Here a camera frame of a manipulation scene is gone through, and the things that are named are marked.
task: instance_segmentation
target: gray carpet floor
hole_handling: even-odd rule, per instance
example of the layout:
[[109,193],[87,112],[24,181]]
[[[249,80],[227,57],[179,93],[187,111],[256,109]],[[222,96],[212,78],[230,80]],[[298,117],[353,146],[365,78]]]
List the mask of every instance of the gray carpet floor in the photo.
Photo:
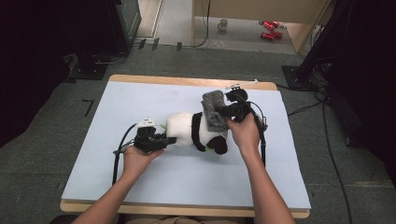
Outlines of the gray carpet floor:
[[[29,129],[0,149],[0,223],[49,223],[59,208],[108,78],[114,74],[243,79],[286,85],[281,65],[300,65],[303,56],[221,49],[159,47],[133,49],[111,64],[102,81],[62,83]],[[289,112],[312,105],[313,92],[280,89]],[[88,114],[90,103],[94,100]],[[383,163],[365,148],[345,145],[345,132],[330,105],[324,107],[330,143],[346,188],[353,223],[395,223],[396,190]],[[343,192],[326,145],[322,106],[290,117],[301,172],[312,210],[298,223],[348,223]]]

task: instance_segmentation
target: black ear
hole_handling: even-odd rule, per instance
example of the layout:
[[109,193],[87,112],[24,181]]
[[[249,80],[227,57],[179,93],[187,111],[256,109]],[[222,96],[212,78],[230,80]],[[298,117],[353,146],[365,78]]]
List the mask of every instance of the black ear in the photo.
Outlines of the black ear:
[[225,138],[222,136],[217,136],[212,138],[207,144],[207,147],[215,149],[215,152],[222,155],[228,151],[227,143]]

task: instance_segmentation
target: panda plush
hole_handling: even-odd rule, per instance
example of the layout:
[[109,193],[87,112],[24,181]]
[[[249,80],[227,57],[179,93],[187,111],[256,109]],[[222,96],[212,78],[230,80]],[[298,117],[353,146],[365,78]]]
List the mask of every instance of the panda plush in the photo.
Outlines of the panda plush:
[[226,131],[210,132],[206,123],[206,114],[201,113],[176,113],[166,121],[166,136],[175,137],[175,146],[191,146],[200,151],[214,149],[219,155],[227,152]]

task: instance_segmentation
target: hand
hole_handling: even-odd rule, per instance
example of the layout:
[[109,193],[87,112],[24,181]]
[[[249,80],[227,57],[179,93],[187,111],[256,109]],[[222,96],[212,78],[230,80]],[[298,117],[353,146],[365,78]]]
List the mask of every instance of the hand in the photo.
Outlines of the hand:
[[242,158],[245,162],[250,158],[260,158],[258,146],[260,142],[259,129],[252,113],[247,114],[241,122],[227,118],[227,125],[233,133],[233,140],[241,151]]
[[124,165],[121,178],[128,178],[130,180],[141,176],[152,160],[163,154],[163,149],[145,153],[137,147],[130,146],[123,153]]

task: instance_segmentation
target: white fur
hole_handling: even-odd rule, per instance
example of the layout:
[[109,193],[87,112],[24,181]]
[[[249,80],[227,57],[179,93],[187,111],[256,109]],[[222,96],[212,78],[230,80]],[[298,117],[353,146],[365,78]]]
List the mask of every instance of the white fur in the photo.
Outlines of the white fur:
[[[166,136],[176,137],[176,146],[190,146],[193,144],[191,139],[191,123],[192,113],[182,112],[173,114],[168,117],[166,121]],[[212,138],[216,136],[223,136],[227,139],[227,132],[214,133],[207,130],[205,114],[201,117],[201,125],[199,129],[200,142],[206,145]]]
[[176,137],[176,146],[190,146],[192,113],[182,112],[173,114],[166,121],[166,136]]

